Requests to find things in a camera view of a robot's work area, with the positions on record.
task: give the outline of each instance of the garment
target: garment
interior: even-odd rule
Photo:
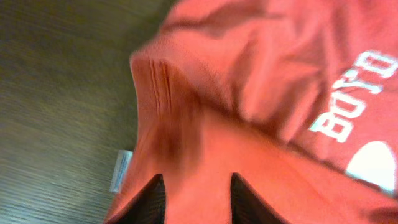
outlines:
[[[161,173],[166,223],[230,223],[237,172],[290,223],[398,223],[397,11],[180,1],[131,57],[139,140],[106,220]]]

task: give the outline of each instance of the white graphic print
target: white graphic print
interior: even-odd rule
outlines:
[[[394,153],[386,142],[369,142],[354,155],[346,174],[377,184],[383,192],[393,196],[397,172],[394,158]]]
[[[338,91],[340,88],[359,87],[369,90],[371,94],[379,94],[382,86],[366,83],[358,78],[360,70],[367,70],[378,74],[381,78],[390,78],[398,69],[398,60],[387,55],[382,55],[377,51],[368,50],[361,53],[355,61],[353,67],[337,80],[332,89],[336,91],[331,94],[329,102],[329,112],[319,115],[317,120],[311,125],[309,130],[313,132],[322,132],[329,137],[335,138],[338,142],[343,143],[354,129],[354,124],[348,119],[361,116],[366,108],[366,103],[356,99],[349,94]],[[354,110],[349,111],[337,106],[338,100],[354,106]],[[340,131],[335,130],[335,126],[340,125],[343,128]]]

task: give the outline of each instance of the white tag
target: white tag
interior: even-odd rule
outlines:
[[[119,150],[118,158],[116,159],[116,165],[113,170],[111,188],[109,189],[110,192],[120,192],[120,186],[123,182],[127,168],[129,167],[131,157],[132,151]]]

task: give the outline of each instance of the wood grain surface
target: wood grain surface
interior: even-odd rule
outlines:
[[[136,142],[130,53],[172,0],[0,1],[0,223],[102,223]]]

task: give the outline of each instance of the wooden floor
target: wooden floor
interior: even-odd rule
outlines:
[[[136,142],[129,55],[171,1],[0,1],[0,223],[103,221]]]

